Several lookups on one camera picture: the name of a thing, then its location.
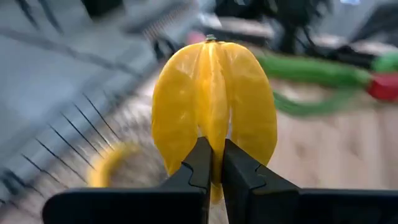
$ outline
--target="green hose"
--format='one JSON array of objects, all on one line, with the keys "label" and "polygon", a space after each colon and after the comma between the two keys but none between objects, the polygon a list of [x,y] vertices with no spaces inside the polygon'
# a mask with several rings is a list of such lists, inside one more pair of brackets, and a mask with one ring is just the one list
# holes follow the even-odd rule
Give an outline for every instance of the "green hose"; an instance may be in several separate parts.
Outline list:
[{"label": "green hose", "polygon": [[349,65],[274,54],[268,54],[257,59],[270,78],[316,83],[337,88],[332,96],[311,103],[296,102],[274,91],[277,110],[292,116],[330,114],[348,108],[355,93],[371,81],[371,75],[367,71]]}]

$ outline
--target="green cable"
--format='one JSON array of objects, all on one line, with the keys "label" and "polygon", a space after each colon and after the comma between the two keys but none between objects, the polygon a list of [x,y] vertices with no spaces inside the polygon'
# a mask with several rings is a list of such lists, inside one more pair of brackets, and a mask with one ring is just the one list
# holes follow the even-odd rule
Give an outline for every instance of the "green cable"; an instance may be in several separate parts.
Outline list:
[{"label": "green cable", "polygon": [[296,102],[274,91],[277,110],[292,116],[330,114],[349,108],[350,101],[358,90],[371,81],[365,70],[324,60],[303,57],[286,57],[267,54],[257,57],[261,67],[270,78],[294,82],[316,83],[337,88],[336,92],[319,102]]},{"label": "green cable", "polygon": [[398,53],[390,52],[376,58],[372,63],[372,69],[377,72],[398,71]]}]

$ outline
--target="starfruit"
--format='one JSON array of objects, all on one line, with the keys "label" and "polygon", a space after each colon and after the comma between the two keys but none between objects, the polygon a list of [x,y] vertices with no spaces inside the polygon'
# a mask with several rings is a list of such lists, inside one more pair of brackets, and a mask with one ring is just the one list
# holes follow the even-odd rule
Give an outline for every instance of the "starfruit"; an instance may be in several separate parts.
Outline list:
[{"label": "starfruit", "polygon": [[277,142],[276,111],[266,74],[245,47],[207,40],[165,64],[152,101],[152,137],[169,175],[204,135],[213,149],[211,201],[223,195],[224,143],[231,140],[267,165]]}]

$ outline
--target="black clamp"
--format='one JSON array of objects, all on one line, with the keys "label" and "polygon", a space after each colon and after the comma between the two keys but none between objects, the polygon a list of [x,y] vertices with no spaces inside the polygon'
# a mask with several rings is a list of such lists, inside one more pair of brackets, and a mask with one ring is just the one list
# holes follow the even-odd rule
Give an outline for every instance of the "black clamp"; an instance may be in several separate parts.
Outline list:
[{"label": "black clamp", "polygon": [[398,191],[301,189],[226,140],[223,189],[230,224],[398,223]]},{"label": "black clamp", "polygon": [[199,138],[181,168],[159,187],[148,189],[75,189],[44,205],[45,224],[192,223],[208,220],[211,147]]}]

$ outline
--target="red object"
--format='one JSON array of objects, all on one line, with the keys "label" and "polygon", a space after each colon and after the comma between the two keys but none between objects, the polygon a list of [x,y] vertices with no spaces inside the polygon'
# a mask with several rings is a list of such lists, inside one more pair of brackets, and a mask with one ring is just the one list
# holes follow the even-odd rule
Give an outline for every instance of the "red object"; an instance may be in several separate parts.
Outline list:
[{"label": "red object", "polygon": [[398,101],[398,73],[374,74],[367,92],[378,100]]},{"label": "red object", "polygon": [[195,44],[206,40],[206,36],[201,32],[192,31],[188,34],[187,39],[187,44]]}]

